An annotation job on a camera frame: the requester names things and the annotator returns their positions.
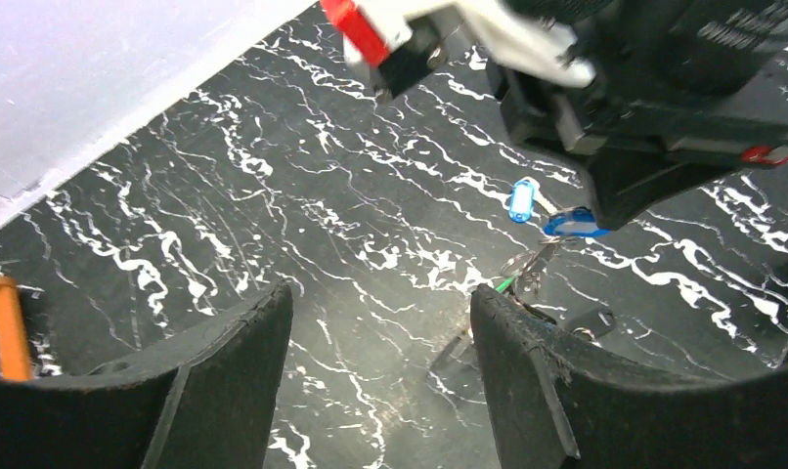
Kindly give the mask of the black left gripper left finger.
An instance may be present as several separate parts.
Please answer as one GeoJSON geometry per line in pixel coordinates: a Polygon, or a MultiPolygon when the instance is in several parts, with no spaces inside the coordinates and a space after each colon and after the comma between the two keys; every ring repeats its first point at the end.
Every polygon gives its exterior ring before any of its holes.
{"type": "Polygon", "coordinates": [[[0,468],[260,468],[293,319],[278,282],[89,373],[0,379],[0,468]]]}

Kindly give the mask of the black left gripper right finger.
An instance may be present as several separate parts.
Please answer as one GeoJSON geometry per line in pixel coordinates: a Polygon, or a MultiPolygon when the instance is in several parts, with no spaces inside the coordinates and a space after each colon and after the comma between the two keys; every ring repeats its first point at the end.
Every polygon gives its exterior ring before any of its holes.
{"type": "Polygon", "coordinates": [[[788,364],[739,381],[672,373],[484,284],[470,322],[503,468],[788,468],[788,364]]]}

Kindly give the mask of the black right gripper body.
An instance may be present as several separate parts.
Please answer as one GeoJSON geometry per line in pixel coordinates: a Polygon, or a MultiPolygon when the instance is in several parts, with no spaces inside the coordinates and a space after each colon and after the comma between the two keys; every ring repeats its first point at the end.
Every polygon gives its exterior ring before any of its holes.
{"type": "Polygon", "coordinates": [[[608,231],[743,168],[788,162],[788,103],[774,76],[788,1],[511,1],[570,26],[585,88],[489,62],[511,140],[577,168],[608,231]]]}

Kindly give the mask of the blue key tag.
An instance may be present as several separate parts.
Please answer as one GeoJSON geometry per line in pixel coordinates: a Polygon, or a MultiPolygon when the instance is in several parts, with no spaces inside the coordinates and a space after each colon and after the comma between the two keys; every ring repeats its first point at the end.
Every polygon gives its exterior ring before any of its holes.
{"type": "Polygon", "coordinates": [[[537,182],[530,177],[522,178],[513,185],[507,206],[507,216],[512,222],[525,224],[532,218],[537,188],[537,182]]]}
{"type": "Polygon", "coordinates": [[[584,206],[551,215],[543,231],[548,236],[560,237],[599,237],[609,233],[609,230],[602,228],[592,212],[584,206]]]}

